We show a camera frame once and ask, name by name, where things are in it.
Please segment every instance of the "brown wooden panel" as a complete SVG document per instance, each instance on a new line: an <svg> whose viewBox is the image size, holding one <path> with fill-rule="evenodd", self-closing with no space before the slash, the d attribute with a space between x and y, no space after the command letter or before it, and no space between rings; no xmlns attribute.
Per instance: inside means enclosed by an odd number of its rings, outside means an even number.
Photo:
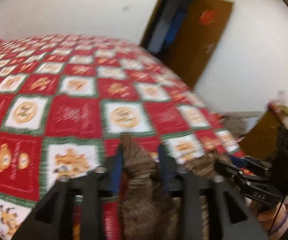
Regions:
<svg viewBox="0 0 288 240"><path fill-rule="evenodd" d="M233 3L194 0L164 58L191 88L201 76L227 24Z"/></svg>

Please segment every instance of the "brown door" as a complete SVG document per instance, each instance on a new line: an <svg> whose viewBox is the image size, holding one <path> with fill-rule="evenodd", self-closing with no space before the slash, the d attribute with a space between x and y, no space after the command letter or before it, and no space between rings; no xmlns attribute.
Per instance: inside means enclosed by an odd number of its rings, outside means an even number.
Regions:
<svg viewBox="0 0 288 240"><path fill-rule="evenodd" d="M163 62L191 88L198 81L227 24L233 3L194 0Z"/></svg>

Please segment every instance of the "brown fabric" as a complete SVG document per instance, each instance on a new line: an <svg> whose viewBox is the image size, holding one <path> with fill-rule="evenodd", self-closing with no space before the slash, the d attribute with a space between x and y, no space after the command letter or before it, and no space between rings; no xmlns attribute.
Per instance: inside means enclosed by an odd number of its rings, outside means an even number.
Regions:
<svg viewBox="0 0 288 240"><path fill-rule="evenodd" d="M159 163L144 149L132 141L130 135L122 135L124 171L128 188L121 202L121 222L125 240L158 239L175 240L179 225L180 198L170 198L164 193ZM214 178L215 160L229 162L229 158L217 152L185 163L185 168L204 178ZM205 196L202 201L203 238L208 235L208 209Z"/></svg>

